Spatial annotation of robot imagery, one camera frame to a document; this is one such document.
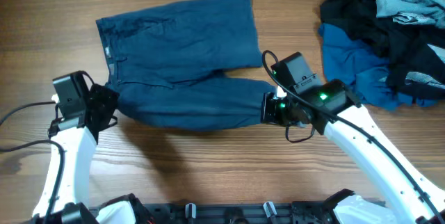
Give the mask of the dark blue shorts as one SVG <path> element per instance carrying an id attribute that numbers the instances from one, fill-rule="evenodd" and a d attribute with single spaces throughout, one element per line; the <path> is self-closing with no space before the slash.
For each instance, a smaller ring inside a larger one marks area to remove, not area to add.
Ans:
<path id="1" fill-rule="evenodd" d="M 227 72 L 261 67 L 252 0 L 189 0 L 96 22 L 118 110 L 153 127 L 257 125 L 274 87 Z"/>

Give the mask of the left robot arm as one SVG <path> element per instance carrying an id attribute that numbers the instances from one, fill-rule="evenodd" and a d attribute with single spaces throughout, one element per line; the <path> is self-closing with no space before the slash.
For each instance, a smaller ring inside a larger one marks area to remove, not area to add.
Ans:
<path id="1" fill-rule="evenodd" d="M 51 159 L 30 223 L 72 223 L 89 205 L 90 165 L 99 133 L 118 122 L 119 94 L 95 82 L 88 86 L 87 77 L 76 71 L 53 80 L 61 116 L 48 128 Z"/>

